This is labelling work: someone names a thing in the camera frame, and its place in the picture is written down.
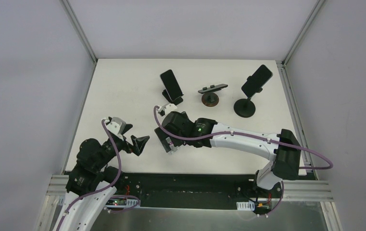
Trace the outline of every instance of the white wall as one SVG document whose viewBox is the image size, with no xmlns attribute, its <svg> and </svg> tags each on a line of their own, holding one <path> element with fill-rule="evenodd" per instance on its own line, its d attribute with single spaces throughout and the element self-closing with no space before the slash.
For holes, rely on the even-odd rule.
<svg viewBox="0 0 366 231">
<path fill-rule="evenodd" d="M 316 0 L 70 0 L 98 58 L 282 60 Z"/>
<path fill-rule="evenodd" d="M 310 146 L 344 230 L 366 230 L 366 1 L 329 0 L 288 66 Z"/>
<path fill-rule="evenodd" d="M 35 227 L 91 73 L 58 0 L 0 0 L 0 230 Z"/>
</svg>

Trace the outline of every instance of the white table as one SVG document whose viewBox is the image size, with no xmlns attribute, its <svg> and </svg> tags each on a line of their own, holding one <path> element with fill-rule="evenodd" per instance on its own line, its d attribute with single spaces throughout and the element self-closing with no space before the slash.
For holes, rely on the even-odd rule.
<svg viewBox="0 0 366 231">
<path fill-rule="evenodd" d="M 236 100 L 246 98 L 241 86 L 248 76 L 262 64 L 272 72 L 272 78 L 252 101 L 256 112 L 250 118 L 235 114 Z M 225 148 L 180 147 L 174 154 L 167 154 L 154 129 L 153 107 L 164 105 L 164 85 L 160 74 L 172 69 L 183 91 L 184 102 L 178 111 L 186 111 L 190 120 L 199 117 L 214 119 L 235 128 L 256 132 L 280 133 L 282 128 L 294 132 L 292 119 L 275 61 L 265 60 L 178 60 L 178 59 L 99 59 L 76 131 L 74 143 L 66 166 L 71 171 L 82 141 L 95 138 L 103 143 L 108 139 L 101 120 L 115 116 L 133 128 L 130 135 L 150 136 L 140 156 L 121 152 L 122 171 L 152 173 L 209 173 L 254 174 L 267 164 L 267 160 L 237 150 Z M 206 107 L 197 91 L 214 84 L 228 84 L 219 92 L 219 104 Z M 114 158 L 109 165 L 117 166 Z"/>
</svg>

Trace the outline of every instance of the black round base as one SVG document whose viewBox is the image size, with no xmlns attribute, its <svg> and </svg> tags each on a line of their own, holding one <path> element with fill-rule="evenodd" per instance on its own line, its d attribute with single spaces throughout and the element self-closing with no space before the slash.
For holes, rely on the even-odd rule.
<svg viewBox="0 0 366 231">
<path fill-rule="evenodd" d="M 255 114 L 255 104 L 251 100 L 240 99 L 235 102 L 234 111 L 243 118 L 249 118 Z"/>
<path fill-rule="evenodd" d="M 214 107 L 219 101 L 218 95 L 213 92 L 205 93 L 201 97 L 201 102 L 207 107 Z"/>
</svg>

